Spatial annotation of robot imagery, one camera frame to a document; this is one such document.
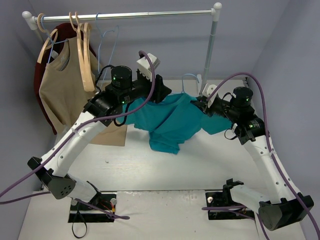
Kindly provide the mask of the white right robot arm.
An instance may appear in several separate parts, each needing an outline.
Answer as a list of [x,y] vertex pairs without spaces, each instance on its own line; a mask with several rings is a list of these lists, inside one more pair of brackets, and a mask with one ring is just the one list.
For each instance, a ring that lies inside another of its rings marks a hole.
[[264,121],[251,106],[253,91],[237,87],[230,101],[226,101],[217,94],[209,98],[215,88],[214,84],[207,85],[203,95],[191,103],[209,117],[221,116],[231,121],[232,132],[252,157],[268,189],[268,195],[262,195],[241,181],[229,179],[223,186],[222,202],[227,206],[240,204],[251,209],[269,231],[300,222],[307,215],[301,204],[311,209],[314,202],[311,196],[303,195],[290,182],[271,138],[266,136]]

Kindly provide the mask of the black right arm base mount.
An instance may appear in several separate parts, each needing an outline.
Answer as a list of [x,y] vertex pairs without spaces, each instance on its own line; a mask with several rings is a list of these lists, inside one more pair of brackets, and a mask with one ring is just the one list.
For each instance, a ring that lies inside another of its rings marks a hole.
[[206,207],[214,208],[214,210],[207,210],[207,216],[210,221],[255,220],[255,214],[252,210],[232,200],[230,190],[243,184],[243,182],[234,181],[231,178],[226,181],[221,190],[205,192]]

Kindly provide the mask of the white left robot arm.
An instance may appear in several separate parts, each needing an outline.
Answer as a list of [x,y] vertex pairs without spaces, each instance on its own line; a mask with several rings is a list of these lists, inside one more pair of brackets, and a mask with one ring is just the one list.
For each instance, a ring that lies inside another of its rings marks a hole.
[[93,138],[123,116],[124,105],[140,98],[158,104],[172,92],[159,74],[145,76],[137,70],[137,79],[132,80],[132,70],[127,66],[112,66],[110,69],[111,83],[88,100],[74,125],[54,149],[27,162],[57,200],[65,197],[80,199],[89,210],[99,206],[100,191],[88,181],[68,173],[73,162]]

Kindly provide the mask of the teal t shirt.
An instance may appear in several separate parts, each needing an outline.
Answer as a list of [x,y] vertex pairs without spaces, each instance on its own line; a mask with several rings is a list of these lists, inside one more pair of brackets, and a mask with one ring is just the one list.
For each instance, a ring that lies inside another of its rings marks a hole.
[[148,102],[127,116],[126,125],[147,131],[153,151],[178,154],[180,145],[200,130],[214,135],[229,129],[232,123],[219,115],[204,114],[191,103],[196,98],[186,93],[168,95],[162,102]]

